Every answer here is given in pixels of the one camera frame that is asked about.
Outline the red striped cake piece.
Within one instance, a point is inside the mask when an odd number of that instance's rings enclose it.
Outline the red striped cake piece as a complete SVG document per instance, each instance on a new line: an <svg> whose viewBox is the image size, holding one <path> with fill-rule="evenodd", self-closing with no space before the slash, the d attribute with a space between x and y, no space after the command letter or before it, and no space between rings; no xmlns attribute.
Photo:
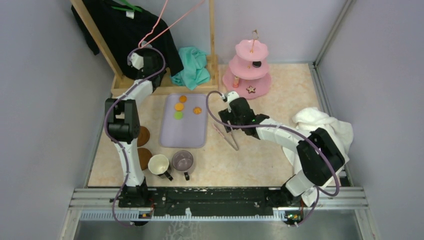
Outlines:
<svg viewBox="0 0 424 240"><path fill-rule="evenodd" d="M240 78L238 76L235 76L234 79L233 79L232 87L235 88L235 89L238 88L239 82L240 82Z"/></svg>

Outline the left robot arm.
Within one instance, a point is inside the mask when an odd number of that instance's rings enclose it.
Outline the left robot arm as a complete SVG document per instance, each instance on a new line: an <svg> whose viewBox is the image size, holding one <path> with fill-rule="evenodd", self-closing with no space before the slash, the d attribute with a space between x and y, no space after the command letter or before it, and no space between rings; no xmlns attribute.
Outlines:
<svg viewBox="0 0 424 240"><path fill-rule="evenodd" d="M150 202L150 193L137 147L141 131L138 106L161 85L166 61L159 50L145 47L132 50L127 63L144 76L136 79L117 98L105 101L103 129L117 149L123 171L123 183L115 198L118 206L146 207Z"/></svg>

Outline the star-shaped iced cookie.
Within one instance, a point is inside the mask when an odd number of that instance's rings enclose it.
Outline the star-shaped iced cookie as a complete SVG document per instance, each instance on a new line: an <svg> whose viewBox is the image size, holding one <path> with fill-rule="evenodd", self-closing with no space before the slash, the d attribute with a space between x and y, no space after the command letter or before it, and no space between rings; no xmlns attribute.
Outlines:
<svg viewBox="0 0 424 240"><path fill-rule="evenodd" d="M256 93L256 88L253 87L252 85L247 87L246 90L247 90L248 94L255 94Z"/></svg>

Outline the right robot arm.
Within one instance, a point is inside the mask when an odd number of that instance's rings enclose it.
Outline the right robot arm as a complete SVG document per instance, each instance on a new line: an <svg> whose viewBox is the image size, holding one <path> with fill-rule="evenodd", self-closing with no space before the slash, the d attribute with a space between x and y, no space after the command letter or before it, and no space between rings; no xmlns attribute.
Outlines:
<svg viewBox="0 0 424 240"><path fill-rule="evenodd" d="M247 136L280 145L299 158L301 170L280 188L281 199L295 206L306 191L324 186L348 161L330 133L322 127L296 130L265 114L255 114L248 101L235 91L221 93L227 107L219 111L219 123L229 133L242 130Z"/></svg>

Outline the black sandwich cookie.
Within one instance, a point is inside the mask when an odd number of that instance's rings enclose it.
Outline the black sandwich cookie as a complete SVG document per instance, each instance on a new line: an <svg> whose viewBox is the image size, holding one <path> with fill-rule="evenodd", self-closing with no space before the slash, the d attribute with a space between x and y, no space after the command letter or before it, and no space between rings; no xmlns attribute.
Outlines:
<svg viewBox="0 0 424 240"><path fill-rule="evenodd" d="M262 62L261 61L253 61L252 66L254 68L260 68L262 66Z"/></svg>

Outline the pink food tongs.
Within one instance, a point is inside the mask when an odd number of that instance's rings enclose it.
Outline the pink food tongs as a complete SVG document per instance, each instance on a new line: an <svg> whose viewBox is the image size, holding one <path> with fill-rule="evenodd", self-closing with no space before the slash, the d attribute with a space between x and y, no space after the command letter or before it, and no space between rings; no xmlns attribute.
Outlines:
<svg viewBox="0 0 424 240"><path fill-rule="evenodd" d="M228 143L228 145L233 148L235 151L238 151L240 149L236 139L234 138L233 133L230 131L229 133L224 133L221 131L221 129L218 127L216 123L213 123L214 130Z"/></svg>

